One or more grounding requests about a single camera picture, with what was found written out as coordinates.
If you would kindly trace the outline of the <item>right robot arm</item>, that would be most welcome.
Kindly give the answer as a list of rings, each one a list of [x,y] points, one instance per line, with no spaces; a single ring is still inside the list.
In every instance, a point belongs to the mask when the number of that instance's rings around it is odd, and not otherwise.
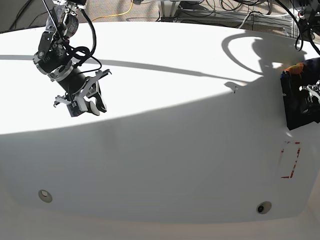
[[[85,0],[55,0],[48,11],[45,30],[34,54],[37,69],[58,83],[65,91],[55,97],[54,106],[65,104],[71,117],[83,113],[99,116],[107,112],[99,81],[111,73],[100,67],[93,69],[94,76],[86,76],[79,68],[89,59],[95,60],[97,35],[92,21],[85,12]],[[92,33],[92,47],[73,47],[70,38],[79,27],[78,12],[86,19]]]

